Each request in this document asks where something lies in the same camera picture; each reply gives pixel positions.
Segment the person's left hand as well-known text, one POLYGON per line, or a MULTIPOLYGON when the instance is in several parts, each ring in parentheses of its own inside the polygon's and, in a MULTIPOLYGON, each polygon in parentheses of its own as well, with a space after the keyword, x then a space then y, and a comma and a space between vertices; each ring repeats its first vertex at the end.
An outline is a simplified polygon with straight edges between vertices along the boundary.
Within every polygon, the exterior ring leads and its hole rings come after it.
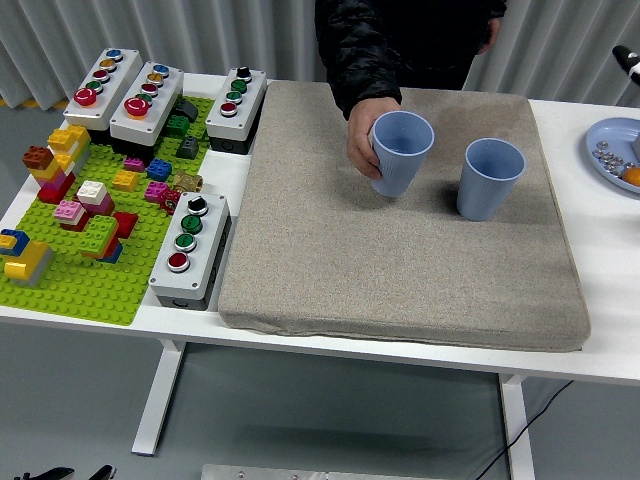
POLYGON ((491 50, 497 42, 499 32, 501 29, 501 19, 491 18, 487 23, 487 30, 483 43, 477 51, 478 55, 482 55, 491 50))

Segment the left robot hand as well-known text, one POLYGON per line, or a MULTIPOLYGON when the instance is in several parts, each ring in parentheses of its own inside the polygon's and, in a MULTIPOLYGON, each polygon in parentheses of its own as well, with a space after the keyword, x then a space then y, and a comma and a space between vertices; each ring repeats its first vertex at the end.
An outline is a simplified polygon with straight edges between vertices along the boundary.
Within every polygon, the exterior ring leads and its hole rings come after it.
MULTIPOLYGON (((116 475, 117 469, 110 464, 105 464, 96 470, 89 480, 108 480, 113 479, 116 475)), ((63 480, 73 479, 76 474, 76 470, 72 467, 53 467, 41 474, 32 475, 30 472, 24 472, 22 475, 15 476, 14 480, 63 480)))

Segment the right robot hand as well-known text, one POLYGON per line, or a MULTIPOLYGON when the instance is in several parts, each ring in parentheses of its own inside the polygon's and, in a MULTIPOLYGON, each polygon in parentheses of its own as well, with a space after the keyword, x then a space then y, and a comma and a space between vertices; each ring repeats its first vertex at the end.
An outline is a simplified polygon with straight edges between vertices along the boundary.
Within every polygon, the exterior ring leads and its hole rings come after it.
POLYGON ((612 49, 612 54, 618 65, 627 76, 636 84, 640 82, 640 58, 626 46, 616 45, 612 49))

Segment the person's right hand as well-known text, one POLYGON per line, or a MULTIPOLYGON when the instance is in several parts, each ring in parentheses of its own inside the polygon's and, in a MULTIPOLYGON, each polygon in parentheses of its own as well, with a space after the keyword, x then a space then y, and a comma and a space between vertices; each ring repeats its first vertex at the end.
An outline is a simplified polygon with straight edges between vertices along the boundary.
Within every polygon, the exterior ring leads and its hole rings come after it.
POLYGON ((391 97, 369 98, 358 102, 348 119, 346 152, 349 161, 365 177, 379 180, 379 159, 369 134, 375 121, 385 113, 400 110, 400 104, 391 97))

